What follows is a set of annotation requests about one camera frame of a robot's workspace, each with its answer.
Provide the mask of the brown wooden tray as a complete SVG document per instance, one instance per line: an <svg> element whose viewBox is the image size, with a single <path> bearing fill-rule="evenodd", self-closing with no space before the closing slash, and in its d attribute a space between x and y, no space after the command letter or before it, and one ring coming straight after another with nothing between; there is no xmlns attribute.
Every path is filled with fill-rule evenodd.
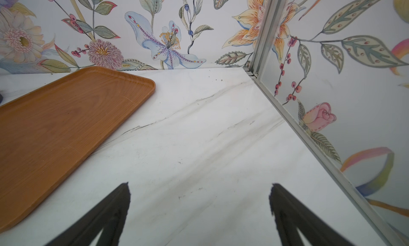
<svg viewBox="0 0 409 246"><path fill-rule="evenodd" d="M151 79L91 67L1 106L1 231L36 209L155 89Z"/></svg>

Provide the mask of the aluminium frame post right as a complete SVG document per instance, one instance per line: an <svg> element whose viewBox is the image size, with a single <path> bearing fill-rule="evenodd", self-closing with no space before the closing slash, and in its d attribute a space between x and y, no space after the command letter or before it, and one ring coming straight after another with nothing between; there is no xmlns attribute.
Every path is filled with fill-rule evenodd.
<svg viewBox="0 0 409 246"><path fill-rule="evenodd" d="M409 243L409 0L266 0L251 71L390 246Z"/></svg>

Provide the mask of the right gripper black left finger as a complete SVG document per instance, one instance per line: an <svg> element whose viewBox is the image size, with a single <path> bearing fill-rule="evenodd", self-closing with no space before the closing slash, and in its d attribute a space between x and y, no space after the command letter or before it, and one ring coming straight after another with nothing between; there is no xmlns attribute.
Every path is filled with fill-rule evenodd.
<svg viewBox="0 0 409 246"><path fill-rule="evenodd" d="M122 183L47 245L89 246L96 237L98 246L119 245L130 203L129 186Z"/></svg>

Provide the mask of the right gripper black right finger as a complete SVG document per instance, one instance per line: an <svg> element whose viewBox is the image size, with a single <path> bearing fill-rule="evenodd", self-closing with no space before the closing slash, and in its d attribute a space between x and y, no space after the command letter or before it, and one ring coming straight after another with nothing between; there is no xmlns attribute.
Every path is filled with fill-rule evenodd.
<svg viewBox="0 0 409 246"><path fill-rule="evenodd" d="M303 246L300 234L312 246L352 245L278 183L271 188L269 205L283 246Z"/></svg>

